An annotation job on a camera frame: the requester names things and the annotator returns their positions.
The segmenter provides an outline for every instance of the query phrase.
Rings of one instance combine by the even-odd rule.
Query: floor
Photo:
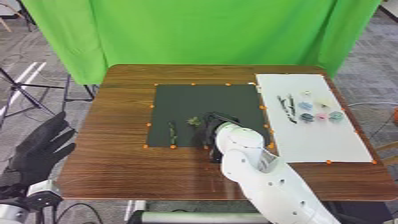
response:
[[[23,20],[6,20],[15,30],[7,33],[0,27],[0,66],[7,70],[11,76],[16,78],[32,66],[32,71],[23,78],[34,77],[32,83],[64,86],[66,69],[57,59],[52,47],[47,43],[43,34],[36,29],[27,31]],[[338,72],[334,83],[343,93],[350,104],[361,102],[395,102],[398,103],[398,24],[388,18],[382,12],[377,12],[363,37],[357,41],[352,53],[349,55],[345,65]],[[7,82],[0,80],[0,108],[7,99]],[[29,87],[29,92],[34,96],[41,96],[43,90]],[[82,86],[73,84],[70,96],[73,98],[87,98],[87,93]],[[54,112],[61,111],[63,91],[50,90],[45,103]],[[29,107],[29,102],[16,99],[13,104],[13,111]],[[80,128],[91,103],[68,103],[68,121],[71,126]],[[388,104],[365,104],[352,106],[354,114],[366,132],[372,137],[373,146],[381,146],[398,140],[398,127],[389,122],[381,130],[391,114],[393,106]],[[41,122],[50,118],[50,115],[39,110],[29,111],[16,115],[6,121],[4,129],[0,131],[0,170],[7,166],[7,158],[13,155],[13,149],[22,142],[25,136],[32,132]],[[398,154],[398,149],[389,152],[381,152],[381,157],[386,158]],[[54,172],[54,177],[63,169],[59,164]],[[393,179],[398,179],[398,166],[389,166],[389,173]],[[77,201],[66,201],[61,205],[61,211]],[[125,211],[128,201],[80,201],[89,203],[100,211],[105,223],[125,223]],[[391,212],[398,210],[398,201],[388,202]],[[247,202],[151,202],[150,210],[173,211],[185,209],[189,211],[231,211],[251,212],[254,208]],[[93,212],[86,207],[77,207],[63,218],[61,223],[80,224],[89,221],[96,222]]]

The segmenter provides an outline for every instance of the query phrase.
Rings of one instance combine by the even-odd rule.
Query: small green object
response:
[[[178,145],[178,131],[174,121],[169,122],[169,129],[171,129],[171,145]]]
[[[331,114],[329,114],[329,120],[331,122],[340,122],[343,120],[343,113],[334,111]]]
[[[304,113],[301,115],[301,119],[309,123],[315,121],[315,116],[309,113]]]
[[[192,117],[189,120],[187,120],[187,123],[190,126],[194,126],[196,128],[201,126],[203,122],[201,122],[201,118],[199,117]]]

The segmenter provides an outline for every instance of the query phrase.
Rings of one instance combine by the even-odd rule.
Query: white paper sheet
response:
[[[322,75],[311,74],[260,74],[260,91],[267,106],[267,115],[274,130],[279,156],[286,162],[372,162],[373,158],[365,146],[361,137],[341,110],[341,105]],[[292,94],[295,99],[297,124],[288,120],[278,96],[288,99]],[[301,102],[313,103],[313,110],[299,108]],[[322,108],[317,102],[327,103],[329,108]],[[306,123],[299,116],[302,113],[343,112],[343,120],[334,123],[318,121]]]

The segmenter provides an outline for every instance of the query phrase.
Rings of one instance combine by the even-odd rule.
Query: orange marker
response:
[[[269,149],[274,149],[274,148],[276,148],[276,144],[272,142],[270,145],[269,145]]]

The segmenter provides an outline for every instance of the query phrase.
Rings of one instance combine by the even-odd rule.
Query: tripod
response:
[[[45,99],[48,90],[50,89],[64,89],[64,87],[34,85],[34,84],[23,84],[23,83],[16,82],[2,68],[0,68],[0,74],[4,76],[4,80],[11,84],[7,103],[6,103],[4,109],[0,109],[0,129],[2,129],[2,125],[4,125],[6,118],[11,117],[11,116],[15,116],[16,114],[23,113],[25,111],[29,111],[32,109],[41,109],[47,113],[50,113],[52,115],[55,115],[55,113],[52,112],[52,110],[48,109],[48,107],[45,106],[45,104],[41,103],[41,101]],[[36,87],[36,88],[47,88],[39,100],[34,98],[34,96],[31,95],[31,93],[23,89],[23,86],[31,86],[31,87]],[[29,102],[32,103],[32,107],[29,107],[27,109],[20,110],[18,112],[7,114],[9,107],[11,107],[11,103],[13,103],[13,96],[16,94],[16,92],[20,92],[22,96],[27,98]]]

